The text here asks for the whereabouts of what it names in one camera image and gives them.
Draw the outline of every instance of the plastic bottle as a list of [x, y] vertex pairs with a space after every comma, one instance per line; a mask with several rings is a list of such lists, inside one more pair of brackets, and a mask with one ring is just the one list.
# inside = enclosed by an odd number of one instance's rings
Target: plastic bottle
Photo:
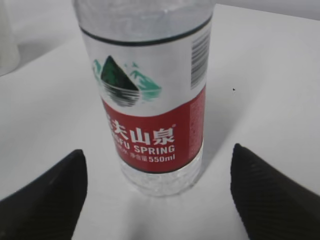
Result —
[[124, 175], [152, 196], [197, 178], [214, 0], [73, 0]]

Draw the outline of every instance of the barcode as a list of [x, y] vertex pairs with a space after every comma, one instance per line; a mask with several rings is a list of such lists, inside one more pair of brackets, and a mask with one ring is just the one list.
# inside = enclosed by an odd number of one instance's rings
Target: barcode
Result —
[[192, 42], [191, 89], [204, 79], [208, 68], [210, 32]]

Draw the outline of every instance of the white table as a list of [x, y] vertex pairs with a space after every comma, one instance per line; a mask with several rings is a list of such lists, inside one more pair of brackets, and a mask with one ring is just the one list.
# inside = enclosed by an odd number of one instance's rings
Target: white table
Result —
[[[320, 22], [216, 7], [207, 169], [193, 189], [158, 199], [127, 184], [114, 148], [107, 147], [113, 140], [70, 3], [43, 2], [52, 4], [47, 13], [24, 8], [26, 23], [12, 14], [18, 42], [33, 43], [23, 54], [51, 45], [0, 78], [0, 199], [80, 148], [89, 188], [75, 240], [247, 240], [230, 193], [235, 143], [320, 194]], [[65, 15], [58, 19], [55, 11]]]

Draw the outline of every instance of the white container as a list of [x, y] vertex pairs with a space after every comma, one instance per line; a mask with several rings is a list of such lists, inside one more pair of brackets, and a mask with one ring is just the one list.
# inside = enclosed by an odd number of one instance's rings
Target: white container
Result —
[[10, 26], [7, 9], [0, 0], [0, 76], [13, 71], [20, 62], [20, 55]]

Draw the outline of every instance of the black textured object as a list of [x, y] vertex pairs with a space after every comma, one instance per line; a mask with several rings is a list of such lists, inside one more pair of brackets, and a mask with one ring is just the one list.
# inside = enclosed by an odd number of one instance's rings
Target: black textured object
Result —
[[231, 193], [251, 240], [320, 240], [320, 197], [239, 144]]
[[70, 240], [87, 188], [86, 158], [75, 150], [0, 201], [0, 240]]

